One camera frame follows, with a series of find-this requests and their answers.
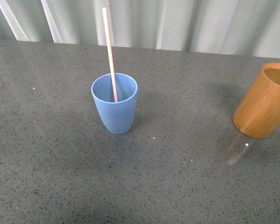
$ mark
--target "wooden cup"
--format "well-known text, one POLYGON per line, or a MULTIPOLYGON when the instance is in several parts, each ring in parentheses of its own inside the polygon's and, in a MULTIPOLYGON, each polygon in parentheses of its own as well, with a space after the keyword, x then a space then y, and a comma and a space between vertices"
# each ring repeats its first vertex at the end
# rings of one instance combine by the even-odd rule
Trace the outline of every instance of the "wooden cup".
POLYGON ((234 126, 265 138, 280 124, 280 63, 265 64, 233 114, 234 126))

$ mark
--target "stirring stick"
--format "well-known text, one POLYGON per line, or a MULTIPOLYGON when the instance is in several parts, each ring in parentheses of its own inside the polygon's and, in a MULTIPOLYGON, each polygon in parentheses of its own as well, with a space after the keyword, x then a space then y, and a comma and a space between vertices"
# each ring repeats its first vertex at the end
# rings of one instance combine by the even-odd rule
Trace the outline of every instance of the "stirring stick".
POLYGON ((105 7, 103 8, 103 18, 104 18, 106 40, 107 40, 107 48, 108 48, 108 56, 109 56, 109 64, 110 64, 110 71, 111 71, 111 79, 112 79, 114 101, 118 102, 118 100, 117 100, 117 91, 116 91, 116 83, 115 83, 115 74, 114 74, 114 64, 113 64, 112 48, 111 48, 111 40, 110 40, 109 20, 108 20, 107 9, 105 7))

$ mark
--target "gray countertop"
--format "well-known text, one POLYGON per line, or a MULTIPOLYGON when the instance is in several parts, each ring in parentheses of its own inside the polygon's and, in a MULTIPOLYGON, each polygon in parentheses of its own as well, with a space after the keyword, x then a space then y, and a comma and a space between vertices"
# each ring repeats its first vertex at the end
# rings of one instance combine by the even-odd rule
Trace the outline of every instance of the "gray countertop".
POLYGON ((0 41, 0 223, 280 223, 280 126, 255 140, 231 120, 280 59, 113 53, 139 85, 123 135, 90 90, 106 47, 0 41))

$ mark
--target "curtain fold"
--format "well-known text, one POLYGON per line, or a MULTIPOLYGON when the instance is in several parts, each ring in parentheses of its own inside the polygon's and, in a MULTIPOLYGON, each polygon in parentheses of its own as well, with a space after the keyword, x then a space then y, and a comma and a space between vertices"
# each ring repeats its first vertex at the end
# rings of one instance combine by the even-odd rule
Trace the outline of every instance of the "curtain fold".
POLYGON ((280 0, 0 0, 0 39, 280 58, 280 0))

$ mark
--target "plastic cup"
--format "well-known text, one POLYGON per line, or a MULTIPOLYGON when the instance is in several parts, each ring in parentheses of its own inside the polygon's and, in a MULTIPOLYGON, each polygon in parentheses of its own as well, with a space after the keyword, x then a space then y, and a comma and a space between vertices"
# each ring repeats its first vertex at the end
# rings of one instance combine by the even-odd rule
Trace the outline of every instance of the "plastic cup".
POLYGON ((114 101, 111 74, 95 80, 91 93, 99 116, 113 134, 126 133, 132 126, 137 104, 138 85, 130 76, 115 73, 118 102, 114 101))

